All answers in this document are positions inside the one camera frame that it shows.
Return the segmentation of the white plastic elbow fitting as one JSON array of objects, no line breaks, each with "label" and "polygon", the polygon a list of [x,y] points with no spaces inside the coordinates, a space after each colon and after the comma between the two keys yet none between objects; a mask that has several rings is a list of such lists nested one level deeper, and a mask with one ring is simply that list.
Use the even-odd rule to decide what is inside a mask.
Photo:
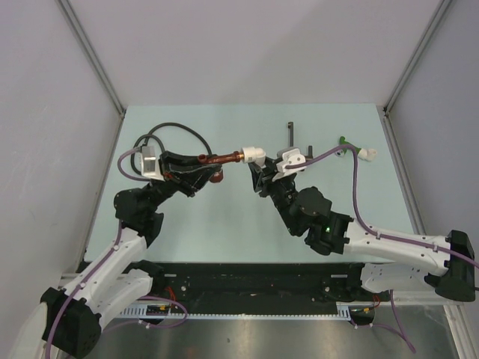
[{"label": "white plastic elbow fitting", "polygon": [[263,167],[266,161],[266,152],[260,147],[243,147],[241,149],[242,162],[249,164],[254,163]]}]

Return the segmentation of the dark red brass faucet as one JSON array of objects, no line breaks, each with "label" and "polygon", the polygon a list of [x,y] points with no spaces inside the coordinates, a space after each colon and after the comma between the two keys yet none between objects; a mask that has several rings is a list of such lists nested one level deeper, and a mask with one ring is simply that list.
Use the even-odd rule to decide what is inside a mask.
[{"label": "dark red brass faucet", "polygon": [[[245,155],[240,151],[225,155],[206,155],[201,154],[198,156],[198,161],[203,165],[224,165],[231,162],[241,162],[245,158]],[[217,171],[210,178],[211,183],[219,183],[224,179],[224,172],[222,169]]]}]

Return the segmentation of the green faucet with elbow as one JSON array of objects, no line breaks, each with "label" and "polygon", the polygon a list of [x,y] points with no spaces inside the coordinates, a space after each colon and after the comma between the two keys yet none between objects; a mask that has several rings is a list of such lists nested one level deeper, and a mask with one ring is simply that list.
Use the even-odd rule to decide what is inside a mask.
[{"label": "green faucet with elbow", "polygon": [[351,144],[349,141],[347,141],[344,136],[341,136],[338,139],[338,144],[339,145],[350,145],[350,146],[352,146],[354,148],[357,156],[361,160],[364,160],[364,161],[367,161],[367,162],[372,162],[377,156],[377,151],[375,149],[372,149],[372,148],[365,149],[363,147],[357,147],[357,146]]}]

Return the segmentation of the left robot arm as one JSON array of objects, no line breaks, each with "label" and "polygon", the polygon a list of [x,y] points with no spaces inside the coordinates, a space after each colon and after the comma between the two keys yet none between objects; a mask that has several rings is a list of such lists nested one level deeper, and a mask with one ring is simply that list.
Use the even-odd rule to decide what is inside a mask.
[{"label": "left robot arm", "polygon": [[165,151],[153,157],[147,151],[135,147],[128,152],[141,154],[137,180],[144,185],[115,195],[115,238],[67,285],[42,294],[42,358],[50,358],[53,349],[84,358],[119,312],[141,297],[160,297],[165,290],[161,268],[140,259],[162,229],[165,216],[157,209],[176,193],[194,197],[208,182],[222,180],[222,164],[212,153],[185,156]]}]

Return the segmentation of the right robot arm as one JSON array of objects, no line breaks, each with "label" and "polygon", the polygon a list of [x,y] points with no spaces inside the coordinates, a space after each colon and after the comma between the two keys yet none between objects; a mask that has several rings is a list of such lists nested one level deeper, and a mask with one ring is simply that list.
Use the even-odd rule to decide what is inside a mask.
[{"label": "right robot arm", "polygon": [[289,234],[303,236],[310,249],[324,256],[367,254],[388,261],[365,263],[361,274],[347,278],[345,290],[352,299],[416,282],[452,301],[475,301],[478,263],[463,231],[452,230],[446,236],[407,234],[368,224],[358,213],[335,212],[317,187],[296,189],[296,175],[309,162],[295,149],[279,159],[247,156],[244,162],[254,191],[272,200]]}]

